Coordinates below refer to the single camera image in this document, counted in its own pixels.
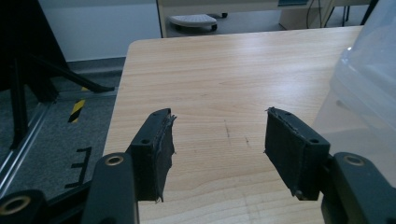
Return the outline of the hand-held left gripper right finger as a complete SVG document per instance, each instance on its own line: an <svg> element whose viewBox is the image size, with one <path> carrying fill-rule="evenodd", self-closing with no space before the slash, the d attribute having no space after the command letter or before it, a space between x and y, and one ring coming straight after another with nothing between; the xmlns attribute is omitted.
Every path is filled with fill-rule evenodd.
<svg viewBox="0 0 396 224"><path fill-rule="evenodd" d="M315 201L318 169L327 160L330 143L292 113L267 109L264 153L293 196Z"/></svg>

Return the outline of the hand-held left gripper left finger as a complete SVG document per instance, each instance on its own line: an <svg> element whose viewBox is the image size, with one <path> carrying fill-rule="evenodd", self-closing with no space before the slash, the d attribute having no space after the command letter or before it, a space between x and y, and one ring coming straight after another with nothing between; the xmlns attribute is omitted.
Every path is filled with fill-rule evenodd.
<svg viewBox="0 0 396 224"><path fill-rule="evenodd" d="M175 153L175 119L170 108L151 113L127 149L133 160L138 201L163 201L166 177Z"/></svg>

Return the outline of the clear plastic storage box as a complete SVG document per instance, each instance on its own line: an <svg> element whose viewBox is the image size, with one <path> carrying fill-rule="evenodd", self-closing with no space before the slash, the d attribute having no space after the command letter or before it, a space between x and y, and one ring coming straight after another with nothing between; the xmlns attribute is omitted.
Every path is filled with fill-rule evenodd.
<svg viewBox="0 0 396 224"><path fill-rule="evenodd" d="M341 54L313 127L332 154L367 158L396 188L396 0L379 0Z"/></svg>

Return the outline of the yellow black striped tape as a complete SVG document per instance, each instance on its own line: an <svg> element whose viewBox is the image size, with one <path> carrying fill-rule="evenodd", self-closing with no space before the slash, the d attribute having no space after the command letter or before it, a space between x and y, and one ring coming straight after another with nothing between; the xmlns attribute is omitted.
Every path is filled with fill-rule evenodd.
<svg viewBox="0 0 396 224"><path fill-rule="evenodd" d="M68 122L69 123L75 123L78 121L80 112L82 111L83 106L85 105L85 100L84 99L80 99L77 100L74 103L74 106L72 108L71 114L69 116Z"/></svg>

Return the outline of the black metal stand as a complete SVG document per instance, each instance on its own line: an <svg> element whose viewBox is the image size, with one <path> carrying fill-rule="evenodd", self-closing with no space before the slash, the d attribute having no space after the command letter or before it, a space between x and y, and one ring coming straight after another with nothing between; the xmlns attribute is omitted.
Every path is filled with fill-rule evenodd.
<svg viewBox="0 0 396 224"><path fill-rule="evenodd" d="M10 96L14 124L14 136L10 146L11 149L16 149L29 131L24 84L27 84L31 88L39 102L54 102L59 95L59 92L53 86L47 75L38 74L36 80L32 80L31 75L25 75L22 72L24 68L29 67L32 64L49 71L53 75L64 77L95 93L115 90L114 87L99 85L79 74L76 74L65 66L52 63L31 53L24 53L14 57L9 65Z"/></svg>
<svg viewBox="0 0 396 224"><path fill-rule="evenodd" d="M375 9L376 4L378 3L379 0L371 0L362 20L361 20L361 25L364 25L367 20L369 19L371 13L373 12L373 10Z"/></svg>

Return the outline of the aluminium floor rail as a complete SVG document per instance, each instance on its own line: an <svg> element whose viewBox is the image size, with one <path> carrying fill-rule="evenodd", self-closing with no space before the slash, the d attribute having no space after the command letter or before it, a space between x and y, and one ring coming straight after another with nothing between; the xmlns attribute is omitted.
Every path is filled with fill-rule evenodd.
<svg viewBox="0 0 396 224"><path fill-rule="evenodd" d="M52 103L39 103L29 121L29 130L15 149L8 152L0 165L0 198L7 194L10 184L19 171L26 155L32 148L46 116L51 109Z"/></svg>

